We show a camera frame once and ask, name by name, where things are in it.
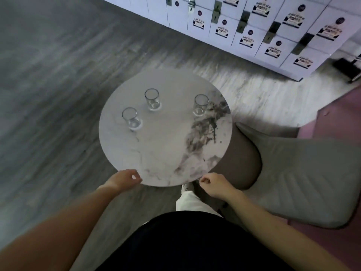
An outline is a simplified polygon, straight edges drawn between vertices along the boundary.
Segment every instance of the leg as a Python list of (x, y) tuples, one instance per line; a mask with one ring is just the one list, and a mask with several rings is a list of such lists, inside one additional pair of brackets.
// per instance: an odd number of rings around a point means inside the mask
[(175, 203), (175, 210), (202, 211), (222, 217), (220, 214), (215, 212), (213, 208), (202, 202), (200, 198), (194, 194), (192, 188), (189, 187), (190, 185), (192, 185), (192, 183), (182, 185), (182, 195)]

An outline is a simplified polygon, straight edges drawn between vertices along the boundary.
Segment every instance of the hand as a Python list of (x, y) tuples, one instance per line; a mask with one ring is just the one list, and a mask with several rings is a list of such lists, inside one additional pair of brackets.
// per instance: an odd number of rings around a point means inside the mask
[(199, 180), (199, 185), (211, 197), (225, 201), (234, 191), (237, 191), (222, 174), (217, 173), (204, 174)]
[(120, 194), (124, 191), (132, 189), (141, 182), (142, 178), (139, 176), (137, 170), (126, 169), (115, 173), (109, 178), (109, 180), (105, 182), (105, 184), (101, 185), (99, 188), (110, 187), (113, 188), (117, 194)]

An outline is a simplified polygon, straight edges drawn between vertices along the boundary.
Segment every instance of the gray floor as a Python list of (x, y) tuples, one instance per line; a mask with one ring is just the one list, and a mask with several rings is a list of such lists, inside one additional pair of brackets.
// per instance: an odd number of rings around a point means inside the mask
[[(0, 36), (0, 247), (115, 172), (99, 144), (100, 112), (143, 68), (193, 69), (235, 120), (280, 136), (354, 87), (330, 61), (297, 83), (102, 0), (2, 0)], [(93, 270), (179, 195), (141, 186), (119, 196), (73, 269)]]

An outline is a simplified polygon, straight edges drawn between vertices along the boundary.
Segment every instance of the pink floor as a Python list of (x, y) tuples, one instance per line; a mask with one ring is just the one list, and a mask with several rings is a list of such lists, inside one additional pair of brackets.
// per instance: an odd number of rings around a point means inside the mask
[[(298, 138), (332, 137), (361, 145), (361, 86), (320, 109), (315, 121), (300, 128)], [(351, 270), (361, 270), (361, 207), (341, 229), (323, 229), (289, 221)]]

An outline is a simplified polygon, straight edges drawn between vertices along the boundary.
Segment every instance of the metal latch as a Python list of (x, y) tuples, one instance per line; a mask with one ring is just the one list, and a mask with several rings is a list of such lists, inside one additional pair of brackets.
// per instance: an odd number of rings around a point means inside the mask
[(263, 39), (263, 42), (265, 44), (269, 44), (272, 41), (273, 37), (276, 36), (276, 33), (280, 26), (281, 26), (281, 23), (279, 23), (279, 22), (275, 21), (272, 23), (271, 27), (269, 28), (269, 30), (266, 33), (266, 36)]
[(215, 24), (218, 23), (219, 16), (221, 15), (221, 7), (222, 7), (222, 2), (215, 1), (213, 13), (212, 13), (212, 22)]
[(244, 10), (241, 16), (241, 20), (238, 23), (236, 32), (243, 33), (249, 18), (250, 18), (250, 12)]
[(189, 2), (188, 2), (188, 14), (193, 13), (195, 6), (196, 6), (196, 0), (189, 0)]
[(295, 48), (291, 51), (292, 54), (300, 55), (302, 50), (308, 45), (308, 43), (313, 39), (314, 35), (310, 33), (306, 33), (300, 41), (297, 43)]

